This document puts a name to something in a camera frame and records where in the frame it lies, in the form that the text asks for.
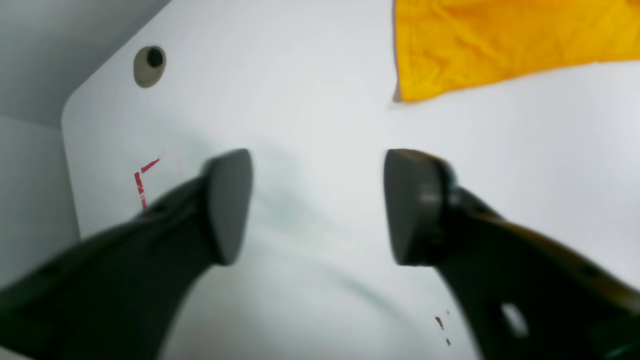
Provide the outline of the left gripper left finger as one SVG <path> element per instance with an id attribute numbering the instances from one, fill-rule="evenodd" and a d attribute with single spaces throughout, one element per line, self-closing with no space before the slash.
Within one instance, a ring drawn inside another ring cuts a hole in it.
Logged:
<path id="1" fill-rule="evenodd" d="M 154 360 L 194 282 L 242 250 L 253 162 L 236 149 L 126 223 L 1 292 L 1 346 L 34 360 Z"/>

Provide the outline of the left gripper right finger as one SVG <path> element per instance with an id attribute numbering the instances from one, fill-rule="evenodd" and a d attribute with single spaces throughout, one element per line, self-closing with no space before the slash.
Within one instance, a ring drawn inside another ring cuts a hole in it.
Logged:
<path id="1" fill-rule="evenodd" d="M 383 187 L 395 261 L 439 272 L 485 360 L 639 358 L 639 292 L 503 218 L 444 159 L 390 149 Z"/>

